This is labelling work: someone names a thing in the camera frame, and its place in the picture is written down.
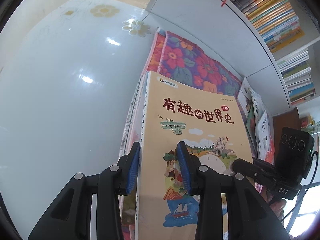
wall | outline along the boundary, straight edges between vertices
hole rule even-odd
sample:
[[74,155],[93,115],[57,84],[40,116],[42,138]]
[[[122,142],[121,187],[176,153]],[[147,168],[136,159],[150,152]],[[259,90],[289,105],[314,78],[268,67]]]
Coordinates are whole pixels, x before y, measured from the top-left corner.
[[0,33],[0,70],[7,65],[33,26],[67,1],[23,0]]

flower decal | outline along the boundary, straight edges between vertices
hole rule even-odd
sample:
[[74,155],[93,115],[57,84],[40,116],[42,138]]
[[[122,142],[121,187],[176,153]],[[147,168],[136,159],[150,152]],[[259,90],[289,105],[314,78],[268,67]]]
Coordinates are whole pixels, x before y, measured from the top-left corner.
[[105,4],[99,4],[93,9],[90,10],[90,12],[95,17],[112,17],[116,15],[116,13],[119,12],[119,9],[112,5],[105,5]]
[[136,35],[138,34],[140,37],[145,37],[146,34],[151,34],[150,32],[150,26],[147,24],[144,24],[143,21],[136,21],[133,19],[130,19],[128,21],[123,22],[124,26],[122,29],[124,31],[129,31],[130,35]]
[[182,56],[183,53],[179,48],[172,49],[167,46],[164,49],[164,60],[171,69],[175,69],[177,66],[185,67]]

children's book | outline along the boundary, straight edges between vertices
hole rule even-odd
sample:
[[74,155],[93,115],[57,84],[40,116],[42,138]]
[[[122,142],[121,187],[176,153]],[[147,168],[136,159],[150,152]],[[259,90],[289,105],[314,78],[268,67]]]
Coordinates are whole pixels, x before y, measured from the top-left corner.
[[[143,99],[135,239],[194,240],[199,197],[187,194],[175,149],[184,141],[202,164],[226,175],[237,158],[252,163],[236,98],[150,71]],[[221,201],[227,232],[225,196]]]

floral fabric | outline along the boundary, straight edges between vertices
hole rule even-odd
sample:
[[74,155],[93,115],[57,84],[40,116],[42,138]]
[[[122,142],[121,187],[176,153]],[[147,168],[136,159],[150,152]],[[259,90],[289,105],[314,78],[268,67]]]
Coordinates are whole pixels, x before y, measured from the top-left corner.
[[241,82],[196,44],[171,32],[158,30],[145,71],[155,71],[204,91],[237,96]]

red flower print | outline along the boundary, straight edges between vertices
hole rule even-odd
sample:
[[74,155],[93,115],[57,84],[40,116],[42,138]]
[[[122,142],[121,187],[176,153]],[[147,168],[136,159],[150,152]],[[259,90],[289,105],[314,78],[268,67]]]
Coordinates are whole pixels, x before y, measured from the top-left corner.
[[209,73],[208,78],[212,84],[221,85],[222,77],[219,72],[215,71],[213,73]]
[[161,75],[164,75],[164,76],[166,76],[167,78],[170,78],[170,77],[171,77],[170,72],[168,72],[168,70],[167,70],[166,68],[162,69]]
[[203,79],[200,76],[194,76],[193,77],[193,83],[196,86],[202,86],[202,82],[203,82]]
[[204,53],[201,53],[200,56],[196,58],[196,63],[198,65],[197,70],[202,78],[206,77],[209,73],[218,71],[214,60]]
[[171,69],[178,67],[184,67],[184,61],[182,59],[182,51],[179,48],[172,49],[169,46],[165,47],[164,60],[167,62]]

